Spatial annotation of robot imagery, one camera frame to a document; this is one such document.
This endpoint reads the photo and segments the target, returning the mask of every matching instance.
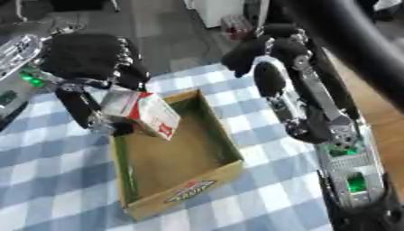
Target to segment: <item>robotic hand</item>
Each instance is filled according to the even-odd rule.
[[[63,32],[46,39],[27,34],[0,47],[0,131],[46,89],[83,128],[131,133],[132,125],[109,119],[85,87],[145,90],[150,75],[136,47],[112,35]]]
[[[262,31],[244,39],[222,62],[236,77],[253,67],[261,96],[288,135],[315,145],[334,229],[404,230],[404,210],[372,131],[322,48],[292,24]]]

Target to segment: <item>cardboard box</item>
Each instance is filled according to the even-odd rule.
[[[112,138],[126,213],[143,219],[236,179],[243,158],[201,92],[165,98],[181,116],[171,141],[144,134]]]

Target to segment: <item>checkered tablecloth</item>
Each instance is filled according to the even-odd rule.
[[[163,96],[200,88],[245,159],[240,179],[143,221],[119,206],[108,139],[52,94],[0,133],[0,230],[332,230],[313,147],[287,137],[253,84],[221,65],[154,78]]]

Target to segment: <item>green led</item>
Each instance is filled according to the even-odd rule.
[[[352,193],[366,191],[366,181],[361,173],[348,178],[348,189]]]
[[[349,150],[349,151],[346,151],[346,154],[348,154],[348,155],[356,155],[356,151]]]
[[[40,88],[40,87],[43,86],[43,81],[41,81],[41,80],[39,80],[39,79],[33,79],[33,80],[31,81],[31,84],[32,84],[34,87]]]
[[[36,78],[34,78],[30,75],[24,74],[24,73],[20,74],[20,77],[22,79],[24,79],[25,81],[29,82],[34,87],[38,87],[38,88],[43,87],[43,81],[40,79],[36,79]]]

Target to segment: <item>white carton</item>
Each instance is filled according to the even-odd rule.
[[[101,103],[103,113],[114,120],[129,120],[148,134],[170,140],[179,126],[180,116],[157,94],[111,90]]]

